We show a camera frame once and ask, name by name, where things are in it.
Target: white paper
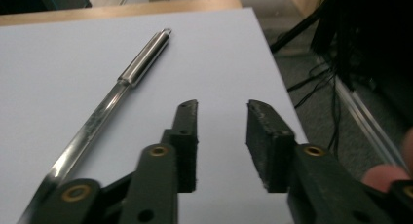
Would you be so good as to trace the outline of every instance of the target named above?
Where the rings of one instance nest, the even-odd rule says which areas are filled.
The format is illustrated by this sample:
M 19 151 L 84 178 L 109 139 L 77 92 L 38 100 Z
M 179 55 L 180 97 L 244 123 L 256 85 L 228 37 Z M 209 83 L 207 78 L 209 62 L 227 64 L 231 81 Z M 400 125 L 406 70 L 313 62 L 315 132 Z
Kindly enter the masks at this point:
M 246 104 L 271 104 L 306 142 L 251 9 L 0 27 L 0 223 L 16 223 L 50 166 L 141 48 L 169 44 L 102 131 L 75 177 L 106 186 L 158 143 L 176 107 L 199 101 L 197 191 L 179 223 L 288 223 L 245 145 Z

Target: wooden table edge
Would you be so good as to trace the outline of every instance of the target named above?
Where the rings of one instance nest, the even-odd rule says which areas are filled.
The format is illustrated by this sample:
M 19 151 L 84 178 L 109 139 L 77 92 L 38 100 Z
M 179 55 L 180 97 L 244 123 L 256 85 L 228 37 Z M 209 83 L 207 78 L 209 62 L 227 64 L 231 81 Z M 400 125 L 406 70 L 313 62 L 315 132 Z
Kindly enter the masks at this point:
M 85 19 L 109 19 L 162 13 L 219 11 L 242 8 L 241 0 L 171 0 L 0 16 L 0 26 Z

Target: screw hole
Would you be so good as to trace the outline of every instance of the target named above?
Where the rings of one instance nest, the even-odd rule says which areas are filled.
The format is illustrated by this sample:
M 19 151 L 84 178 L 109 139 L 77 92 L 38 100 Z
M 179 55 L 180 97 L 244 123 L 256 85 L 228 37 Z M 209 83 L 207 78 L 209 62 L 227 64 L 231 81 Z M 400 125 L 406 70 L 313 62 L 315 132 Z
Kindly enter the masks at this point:
M 164 156 L 168 152 L 166 147 L 156 147 L 151 150 L 151 155 L 155 157 Z
M 85 199 L 91 192 L 91 187 L 85 184 L 76 185 L 68 188 L 61 195 L 61 198 L 66 202 L 78 202 Z
M 403 191 L 408 197 L 413 198 L 413 186 L 406 186 Z
M 152 219 L 154 219 L 155 214 L 152 210 L 146 209 L 143 210 L 137 215 L 137 220 L 139 222 L 150 222 Z
M 360 221 L 360 222 L 364 222 L 364 223 L 370 223 L 371 219 L 370 217 L 365 214 L 364 212 L 360 212 L 360 211 L 353 211 L 353 217 Z
M 315 146 L 305 147 L 304 152 L 311 156 L 322 156 L 325 154 L 324 150 Z

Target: white sheet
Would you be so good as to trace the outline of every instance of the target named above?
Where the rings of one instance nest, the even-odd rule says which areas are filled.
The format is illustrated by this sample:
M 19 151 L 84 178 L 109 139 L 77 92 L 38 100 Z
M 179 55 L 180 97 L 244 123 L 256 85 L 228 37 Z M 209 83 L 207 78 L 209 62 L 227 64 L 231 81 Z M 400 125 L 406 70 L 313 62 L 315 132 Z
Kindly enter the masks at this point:
M 50 166 L 140 49 L 172 34 L 75 177 L 108 185 L 159 142 L 179 103 L 199 101 L 197 191 L 179 223 L 288 223 L 245 143 L 246 104 L 271 104 L 306 142 L 251 9 L 0 27 L 0 223 L 16 223 Z

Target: metal rod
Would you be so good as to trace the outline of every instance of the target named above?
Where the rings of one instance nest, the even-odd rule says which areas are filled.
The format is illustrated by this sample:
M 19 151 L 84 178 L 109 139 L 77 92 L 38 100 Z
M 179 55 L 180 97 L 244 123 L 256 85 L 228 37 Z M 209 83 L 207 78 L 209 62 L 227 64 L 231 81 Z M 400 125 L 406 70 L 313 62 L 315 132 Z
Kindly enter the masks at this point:
M 90 149 L 95 137 L 119 105 L 120 101 L 131 88 L 136 87 L 163 50 L 168 42 L 170 33 L 171 30 L 168 28 L 156 33 L 118 78 L 116 85 L 75 134 L 49 173 L 45 176 L 18 224 L 30 223 L 30 219 L 38 206 L 49 197 L 56 187 L 70 176 L 76 165 L 79 164 L 82 157 Z
M 339 78 L 336 78 L 336 82 L 336 90 L 338 94 L 348 106 L 350 113 L 355 118 L 357 124 L 360 126 L 377 154 L 385 163 L 401 166 L 408 171 L 407 165 L 403 161 L 397 147 L 374 119 L 370 111 L 359 98 L 357 92 L 350 92 Z

